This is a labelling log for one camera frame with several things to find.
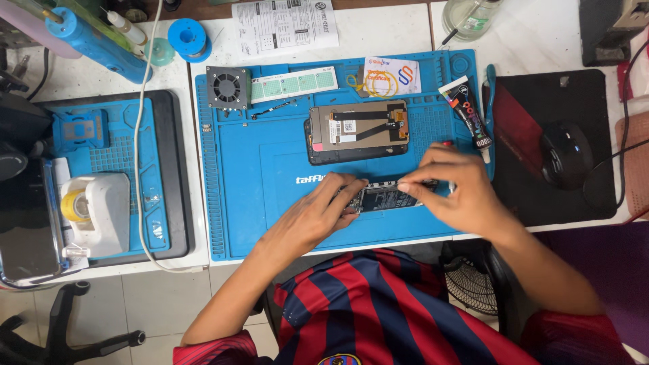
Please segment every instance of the cooling fan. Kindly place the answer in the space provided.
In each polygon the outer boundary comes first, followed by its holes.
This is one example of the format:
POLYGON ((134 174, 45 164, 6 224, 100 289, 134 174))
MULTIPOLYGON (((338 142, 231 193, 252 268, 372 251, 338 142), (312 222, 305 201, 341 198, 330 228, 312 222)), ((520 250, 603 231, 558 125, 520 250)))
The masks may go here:
POLYGON ((207 72, 208 104, 212 108, 232 110, 250 108, 249 70, 208 66, 205 71, 207 72))

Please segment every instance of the blue silicone repair mat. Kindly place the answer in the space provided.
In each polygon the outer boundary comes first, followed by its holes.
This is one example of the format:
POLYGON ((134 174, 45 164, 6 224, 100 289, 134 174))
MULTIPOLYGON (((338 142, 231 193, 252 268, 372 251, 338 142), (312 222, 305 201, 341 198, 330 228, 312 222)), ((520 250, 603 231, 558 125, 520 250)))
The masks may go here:
MULTIPOLYGON (((170 243, 151 106, 151 100, 144 99, 144 111, 140 122, 140 168, 138 173, 140 174, 142 208, 145 216, 144 240, 151 251, 157 252, 169 249, 170 243)), ((59 114, 83 114, 93 109, 103 109, 108 113, 110 139, 108 148, 80 147, 73 152, 54 150, 53 155, 67 158, 70 177, 94 172, 123 172, 128 175, 130 180, 130 250, 111 257, 144 253, 138 232, 138 203, 135 196, 135 169, 133 166, 133 132, 138 119, 139 107, 140 101, 135 99, 49 108, 59 114)))
MULTIPOLYGON (((394 180, 414 170, 432 142, 453 140, 460 151, 477 153, 471 134, 455 115, 437 88, 464 75, 477 92, 473 50, 437 51, 382 56, 419 61, 422 93, 394 99, 408 104, 410 142, 408 152, 392 157, 314 167, 308 162, 304 121, 309 108, 379 101, 361 98, 347 85, 364 58, 350 58, 304 64, 246 67, 251 77, 278 75, 304 69, 333 66, 338 90, 308 94, 286 107, 268 112, 253 121, 251 115, 281 104, 279 99, 253 104, 252 108, 230 111, 210 108, 205 75, 195 78, 201 130, 208 237, 212 260, 245 257, 255 242, 299 198, 311 192, 317 181, 298 183, 299 178, 325 175, 329 171, 353 173, 371 183, 394 180)), ((493 131, 493 125, 487 126, 493 131)), ((493 149, 491 160, 494 161, 493 149)), ((494 164, 487 166, 490 177, 494 164)), ((443 183, 437 191, 448 194, 443 183)), ((448 236, 457 231, 434 218, 425 207, 365 212, 342 231, 322 242, 316 251, 358 247, 389 242, 448 236)))

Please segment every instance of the glass jar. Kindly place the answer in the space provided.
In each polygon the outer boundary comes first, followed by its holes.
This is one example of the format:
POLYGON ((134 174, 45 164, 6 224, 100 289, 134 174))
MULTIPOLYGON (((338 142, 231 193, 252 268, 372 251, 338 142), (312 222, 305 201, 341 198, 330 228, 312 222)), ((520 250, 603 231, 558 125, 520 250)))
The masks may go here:
POLYGON ((470 42, 480 38, 493 22, 502 0, 448 0, 442 20, 444 31, 458 33, 455 40, 470 42))

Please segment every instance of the solder wire spool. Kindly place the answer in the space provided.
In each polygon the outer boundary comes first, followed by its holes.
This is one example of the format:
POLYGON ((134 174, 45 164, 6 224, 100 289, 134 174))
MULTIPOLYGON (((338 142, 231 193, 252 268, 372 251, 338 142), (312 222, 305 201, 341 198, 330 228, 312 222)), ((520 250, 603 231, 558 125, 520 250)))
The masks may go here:
POLYGON ((187 62, 205 61, 212 53, 212 42, 205 29, 194 19, 178 19, 167 31, 171 47, 187 62))
POLYGON ((61 199, 61 213, 71 221, 89 221, 90 210, 86 190, 72 190, 61 199))

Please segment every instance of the yellow tape roll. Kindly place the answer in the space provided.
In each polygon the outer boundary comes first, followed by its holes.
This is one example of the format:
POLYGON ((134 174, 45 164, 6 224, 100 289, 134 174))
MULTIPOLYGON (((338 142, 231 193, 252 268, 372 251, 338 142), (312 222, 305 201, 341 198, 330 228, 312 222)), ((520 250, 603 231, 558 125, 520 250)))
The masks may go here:
POLYGON ((61 213, 71 221, 89 221, 88 200, 86 190, 72 190, 61 199, 61 213))

